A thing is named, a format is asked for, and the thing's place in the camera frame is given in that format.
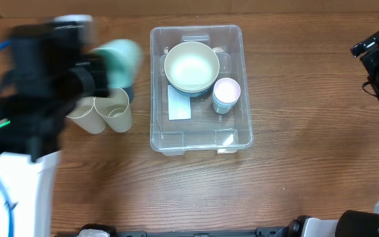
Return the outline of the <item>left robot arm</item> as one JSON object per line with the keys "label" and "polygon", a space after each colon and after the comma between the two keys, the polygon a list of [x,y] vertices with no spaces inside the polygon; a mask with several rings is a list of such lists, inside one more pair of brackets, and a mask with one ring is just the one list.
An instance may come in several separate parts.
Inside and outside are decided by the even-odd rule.
{"label": "left robot arm", "polygon": [[59,136],[86,97],[109,94],[104,60],[85,47],[89,20],[14,27],[0,81],[0,236],[49,236]]}

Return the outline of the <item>mint green small cup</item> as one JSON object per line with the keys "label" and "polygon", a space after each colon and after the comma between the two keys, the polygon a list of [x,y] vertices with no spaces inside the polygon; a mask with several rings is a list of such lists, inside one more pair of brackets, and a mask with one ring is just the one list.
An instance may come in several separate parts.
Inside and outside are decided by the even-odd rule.
{"label": "mint green small cup", "polygon": [[142,64],[141,47],[130,39],[116,39],[91,50],[105,60],[109,88],[129,88]]}

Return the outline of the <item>pink small cup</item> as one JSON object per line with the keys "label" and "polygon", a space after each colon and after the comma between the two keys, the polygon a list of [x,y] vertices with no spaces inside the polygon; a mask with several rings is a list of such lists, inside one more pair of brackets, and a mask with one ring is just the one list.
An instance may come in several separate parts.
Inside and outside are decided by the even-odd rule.
{"label": "pink small cup", "polygon": [[217,80],[213,88],[213,95],[225,103],[238,100],[240,94],[240,85],[232,78],[221,78]]}

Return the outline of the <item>cream bowl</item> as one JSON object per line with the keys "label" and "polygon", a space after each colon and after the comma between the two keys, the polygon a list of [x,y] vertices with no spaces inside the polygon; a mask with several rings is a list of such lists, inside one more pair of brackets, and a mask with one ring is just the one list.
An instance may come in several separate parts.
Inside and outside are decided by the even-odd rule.
{"label": "cream bowl", "polygon": [[189,78],[167,78],[168,83],[177,87],[184,92],[200,92],[212,86],[216,78],[202,78],[202,77],[189,77]]}
{"label": "cream bowl", "polygon": [[217,54],[208,45],[196,41],[176,45],[164,61],[167,78],[217,78],[219,70]]}

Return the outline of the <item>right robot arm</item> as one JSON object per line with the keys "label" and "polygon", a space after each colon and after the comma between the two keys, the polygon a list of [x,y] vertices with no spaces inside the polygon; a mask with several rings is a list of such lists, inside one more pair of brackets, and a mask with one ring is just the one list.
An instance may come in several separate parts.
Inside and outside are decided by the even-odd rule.
{"label": "right robot arm", "polygon": [[[367,86],[372,88],[371,96],[379,101],[379,31],[351,48],[351,54],[359,57],[368,72]],[[377,196],[373,212],[347,210],[338,220],[320,219],[300,215],[277,236],[379,236],[379,187],[371,186],[369,194]]]}

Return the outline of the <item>grey small cup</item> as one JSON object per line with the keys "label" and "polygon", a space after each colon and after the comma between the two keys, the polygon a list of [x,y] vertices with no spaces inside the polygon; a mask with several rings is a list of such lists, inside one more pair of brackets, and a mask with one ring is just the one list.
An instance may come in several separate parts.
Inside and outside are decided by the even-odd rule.
{"label": "grey small cup", "polygon": [[232,107],[233,107],[232,105],[221,105],[217,103],[213,104],[214,111],[222,115],[228,113],[232,109]]}

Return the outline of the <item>light blue small cup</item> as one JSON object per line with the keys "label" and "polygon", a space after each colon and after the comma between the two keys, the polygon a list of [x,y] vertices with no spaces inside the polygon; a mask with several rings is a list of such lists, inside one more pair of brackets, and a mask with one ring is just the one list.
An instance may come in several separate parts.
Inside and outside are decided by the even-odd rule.
{"label": "light blue small cup", "polygon": [[238,101],[233,101],[231,103],[225,103],[220,101],[215,95],[213,95],[213,105],[216,107],[232,108]]}

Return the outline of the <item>blue bowl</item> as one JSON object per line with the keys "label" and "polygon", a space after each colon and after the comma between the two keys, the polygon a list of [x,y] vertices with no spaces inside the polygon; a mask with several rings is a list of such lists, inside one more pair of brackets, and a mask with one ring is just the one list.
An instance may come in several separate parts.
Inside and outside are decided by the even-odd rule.
{"label": "blue bowl", "polygon": [[177,87],[173,86],[172,84],[169,84],[168,86],[172,86],[172,88],[175,91],[177,91],[177,93],[179,93],[180,95],[186,96],[186,97],[199,97],[199,96],[202,96],[202,95],[210,92],[211,89],[213,88],[213,86],[210,86],[210,87],[208,87],[205,90],[202,90],[200,92],[184,92],[182,90],[179,90]]}

